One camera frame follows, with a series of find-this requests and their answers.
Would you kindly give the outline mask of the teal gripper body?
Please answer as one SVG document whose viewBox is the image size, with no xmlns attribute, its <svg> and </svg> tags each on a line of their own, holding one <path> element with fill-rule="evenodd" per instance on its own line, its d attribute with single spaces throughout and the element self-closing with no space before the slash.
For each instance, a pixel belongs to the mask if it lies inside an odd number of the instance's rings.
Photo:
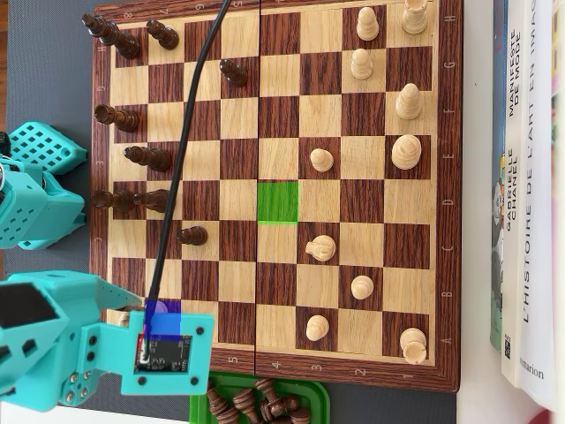
<svg viewBox="0 0 565 424">
<path fill-rule="evenodd" d="M 70 373 L 100 370 L 101 309 L 95 300 L 98 279 L 97 276 L 58 276 L 46 284 L 56 311 L 65 321 L 62 331 L 45 355 L 45 377 L 49 382 L 46 391 L 51 405 L 57 404 L 61 385 Z"/>
</svg>

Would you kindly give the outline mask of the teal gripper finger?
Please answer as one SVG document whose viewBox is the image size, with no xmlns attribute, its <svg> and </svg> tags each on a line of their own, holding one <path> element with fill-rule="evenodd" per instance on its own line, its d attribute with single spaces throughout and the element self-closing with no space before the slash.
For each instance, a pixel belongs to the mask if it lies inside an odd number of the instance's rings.
<svg viewBox="0 0 565 424">
<path fill-rule="evenodd" d="M 143 308 L 143 298 L 103 279 L 96 282 L 95 300 L 100 309 Z"/>
<path fill-rule="evenodd" d="M 100 376 L 98 369 L 73 371 L 62 383 L 57 403 L 73 407 L 81 405 L 96 391 Z"/>
</svg>

